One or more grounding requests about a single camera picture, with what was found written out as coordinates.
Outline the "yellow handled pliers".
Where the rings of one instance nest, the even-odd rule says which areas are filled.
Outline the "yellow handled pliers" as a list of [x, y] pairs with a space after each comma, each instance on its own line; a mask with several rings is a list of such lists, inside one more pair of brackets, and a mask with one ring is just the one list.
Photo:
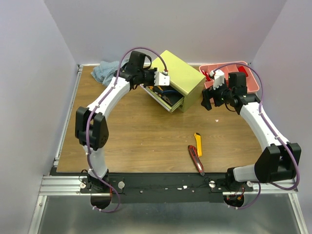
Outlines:
[[164, 95], [164, 91], [159, 86], [148, 86], [148, 89], [150, 89], [152, 92], [154, 92], [158, 96]]

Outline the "blue handled pliers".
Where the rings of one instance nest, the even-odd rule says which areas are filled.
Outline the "blue handled pliers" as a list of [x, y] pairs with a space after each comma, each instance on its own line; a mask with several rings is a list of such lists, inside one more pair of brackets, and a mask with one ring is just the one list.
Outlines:
[[164, 90], [164, 91], [162, 91], [162, 95], [167, 95], [167, 94], [179, 95], [180, 93], [176, 90]]

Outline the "orange handled pliers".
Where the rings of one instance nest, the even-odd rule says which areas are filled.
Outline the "orange handled pliers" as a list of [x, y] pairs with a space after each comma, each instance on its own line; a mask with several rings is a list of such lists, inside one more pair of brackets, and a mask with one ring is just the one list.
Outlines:
[[156, 93], [156, 95], [158, 97], [160, 97], [163, 101], [165, 101], [167, 104], [172, 105], [172, 103], [169, 100], [169, 98], [166, 95], [164, 95], [163, 93]]

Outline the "green metal tool chest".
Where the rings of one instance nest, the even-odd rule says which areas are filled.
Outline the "green metal tool chest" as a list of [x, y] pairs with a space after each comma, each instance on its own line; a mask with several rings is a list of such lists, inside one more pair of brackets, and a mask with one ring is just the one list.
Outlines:
[[204, 88], [205, 77], [182, 59], [166, 50], [160, 54], [164, 59], [170, 76], [169, 86], [159, 86], [164, 90], [176, 90], [180, 94], [167, 94], [172, 105], [167, 104], [147, 87], [142, 89], [148, 93], [164, 109], [172, 113], [176, 109], [186, 112], [200, 98]]

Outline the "yellow utility knife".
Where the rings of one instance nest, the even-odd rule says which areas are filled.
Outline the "yellow utility knife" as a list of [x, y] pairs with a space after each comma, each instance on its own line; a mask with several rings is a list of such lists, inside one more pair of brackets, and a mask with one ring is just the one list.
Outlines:
[[197, 155], [199, 157], [202, 157], [202, 141], [201, 141], [201, 135], [199, 133], [194, 133], [195, 141], [196, 141], [196, 149], [197, 149]]

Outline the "red black utility knife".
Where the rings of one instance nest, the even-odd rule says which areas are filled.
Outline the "red black utility knife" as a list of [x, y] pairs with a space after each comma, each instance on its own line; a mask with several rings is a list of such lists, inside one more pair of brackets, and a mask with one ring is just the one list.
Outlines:
[[193, 145], [188, 145], [188, 152], [197, 171], [200, 173], [201, 176], [204, 176], [205, 175], [204, 167], [199, 159], [196, 147]]

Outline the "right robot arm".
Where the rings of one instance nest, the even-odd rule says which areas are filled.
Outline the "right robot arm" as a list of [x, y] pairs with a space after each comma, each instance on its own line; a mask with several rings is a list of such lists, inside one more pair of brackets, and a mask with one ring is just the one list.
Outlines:
[[230, 105], [250, 126], [256, 136], [262, 153], [255, 164], [233, 167], [227, 170], [225, 187], [235, 191], [242, 182], [270, 183], [282, 190], [286, 187], [277, 182], [294, 179], [289, 190], [297, 188], [300, 182], [298, 163], [301, 147], [288, 141], [267, 116], [261, 99], [255, 93], [248, 93], [247, 79], [243, 72], [231, 72], [225, 78], [221, 70], [211, 71], [213, 85], [202, 91], [201, 105], [206, 110], [213, 106]]

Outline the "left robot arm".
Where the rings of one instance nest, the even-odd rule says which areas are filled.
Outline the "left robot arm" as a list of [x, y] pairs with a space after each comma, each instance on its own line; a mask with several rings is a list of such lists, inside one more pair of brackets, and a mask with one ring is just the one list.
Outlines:
[[141, 52], [142, 47], [127, 51], [113, 70], [112, 78], [105, 90], [87, 107], [76, 110], [75, 137], [85, 150], [91, 186], [102, 193], [113, 186], [105, 176], [108, 167], [105, 162], [104, 146], [109, 137], [107, 119], [117, 103], [138, 86], [168, 85], [170, 77], [163, 59], [163, 70], [144, 66], [150, 56]]

